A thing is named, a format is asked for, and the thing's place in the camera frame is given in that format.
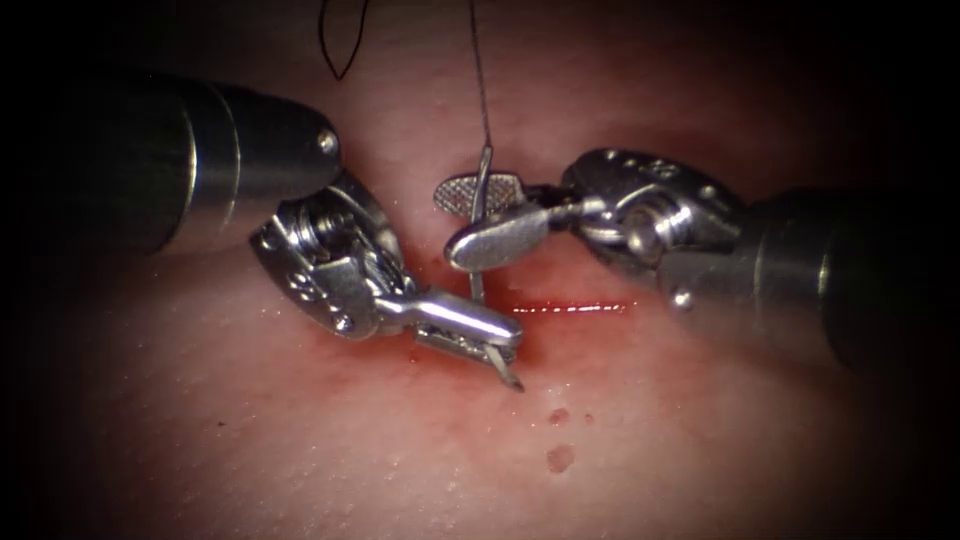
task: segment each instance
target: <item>blood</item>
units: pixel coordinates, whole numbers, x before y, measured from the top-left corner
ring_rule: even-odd
[[[550,417],[547,418],[547,421],[555,426],[562,426],[570,421],[570,412],[564,408],[555,409],[550,413]]]
[[[577,452],[571,444],[561,444],[547,452],[547,470],[560,474],[577,460]]]

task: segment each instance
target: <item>red blood stain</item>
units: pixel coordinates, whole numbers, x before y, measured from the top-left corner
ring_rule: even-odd
[[[570,413],[564,408],[555,409],[552,413],[550,413],[550,417],[547,418],[547,421],[555,426],[562,426],[570,421]]]
[[[567,470],[577,460],[572,444],[561,444],[547,452],[547,470],[554,474]]]

